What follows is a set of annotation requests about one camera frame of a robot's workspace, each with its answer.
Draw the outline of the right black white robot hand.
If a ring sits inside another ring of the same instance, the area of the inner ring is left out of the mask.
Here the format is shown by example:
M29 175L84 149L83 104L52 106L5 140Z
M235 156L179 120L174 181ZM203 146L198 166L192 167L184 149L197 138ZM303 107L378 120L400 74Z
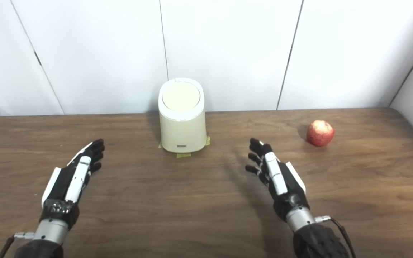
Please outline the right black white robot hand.
M303 182L297 172L290 168L290 163L282 163L271 145L256 138L250 139L249 150L249 160L257 165L246 165L245 170L257 175L268 188L274 201L273 209L280 219L287 222L293 209L309 208Z

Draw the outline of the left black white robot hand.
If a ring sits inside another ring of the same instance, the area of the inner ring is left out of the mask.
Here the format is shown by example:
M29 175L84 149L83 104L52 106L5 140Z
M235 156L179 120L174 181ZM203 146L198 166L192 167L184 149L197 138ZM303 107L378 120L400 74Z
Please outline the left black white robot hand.
M39 221L59 219L68 230L79 218L79 201L91 176L102 167L104 140L97 139L78 151L63 168L54 168L42 196Z

